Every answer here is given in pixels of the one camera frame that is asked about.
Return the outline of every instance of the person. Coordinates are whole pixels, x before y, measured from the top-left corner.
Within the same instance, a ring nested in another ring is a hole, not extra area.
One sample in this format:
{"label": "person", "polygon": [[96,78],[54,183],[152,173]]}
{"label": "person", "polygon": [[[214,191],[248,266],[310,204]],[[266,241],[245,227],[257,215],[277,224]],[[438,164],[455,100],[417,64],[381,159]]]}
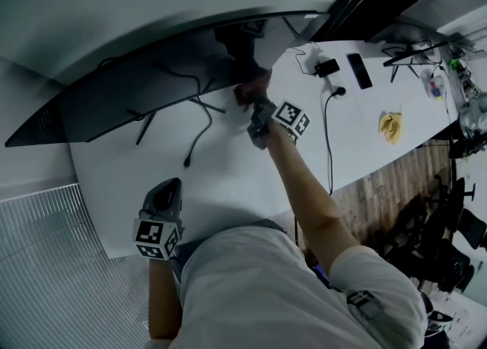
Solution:
{"label": "person", "polygon": [[412,282],[347,231],[284,128],[271,122],[266,146],[329,285],[277,226],[224,230],[187,259],[180,299],[170,263],[150,261],[146,348],[420,348]]}

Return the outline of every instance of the shirt sleeve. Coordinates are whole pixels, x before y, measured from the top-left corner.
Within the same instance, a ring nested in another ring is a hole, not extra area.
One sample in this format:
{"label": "shirt sleeve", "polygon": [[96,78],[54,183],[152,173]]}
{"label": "shirt sleeve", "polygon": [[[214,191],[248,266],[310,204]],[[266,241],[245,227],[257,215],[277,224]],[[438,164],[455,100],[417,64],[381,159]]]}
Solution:
{"label": "shirt sleeve", "polygon": [[418,290],[373,249],[353,246],[345,250],[332,264],[329,279],[347,297],[365,291],[372,296],[377,303],[375,315],[365,315],[353,304],[349,309],[379,344],[395,349],[423,346],[428,319]]}
{"label": "shirt sleeve", "polygon": [[172,340],[150,340],[144,349],[168,349]]}

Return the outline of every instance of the forearm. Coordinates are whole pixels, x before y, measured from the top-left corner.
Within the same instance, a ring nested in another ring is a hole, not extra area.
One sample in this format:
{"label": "forearm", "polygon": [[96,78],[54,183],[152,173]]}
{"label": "forearm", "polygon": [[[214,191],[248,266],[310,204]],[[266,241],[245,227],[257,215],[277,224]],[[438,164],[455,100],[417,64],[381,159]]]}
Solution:
{"label": "forearm", "polygon": [[177,297],[170,262],[149,262],[149,335],[151,339],[174,339],[183,311]]}
{"label": "forearm", "polygon": [[276,124],[269,128],[267,148],[291,208],[311,250],[328,271],[343,250],[358,243],[345,229],[336,203],[308,169],[287,132]]}

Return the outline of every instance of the curved monitor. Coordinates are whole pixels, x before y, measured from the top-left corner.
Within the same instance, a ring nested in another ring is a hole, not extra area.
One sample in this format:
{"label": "curved monitor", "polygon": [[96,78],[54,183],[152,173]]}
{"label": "curved monitor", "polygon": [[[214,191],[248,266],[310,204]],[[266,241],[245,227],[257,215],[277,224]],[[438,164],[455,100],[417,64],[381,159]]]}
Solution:
{"label": "curved monitor", "polygon": [[71,84],[5,146],[93,141],[164,107],[252,81],[289,46],[309,41],[326,18],[315,11],[260,15],[151,43]]}

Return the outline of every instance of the wooden floor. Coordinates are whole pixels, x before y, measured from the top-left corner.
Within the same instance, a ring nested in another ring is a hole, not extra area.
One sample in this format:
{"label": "wooden floor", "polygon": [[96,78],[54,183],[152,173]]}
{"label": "wooden floor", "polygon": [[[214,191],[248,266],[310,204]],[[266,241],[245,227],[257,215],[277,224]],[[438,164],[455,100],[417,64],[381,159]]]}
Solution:
{"label": "wooden floor", "polygon": [[333,193],[346,226],[361,243],[374,247],[381,233],[396,223],[399,212],[416,195],[438,190],[434,175],[450,184],[445,141],[427,141],[378,171]]}

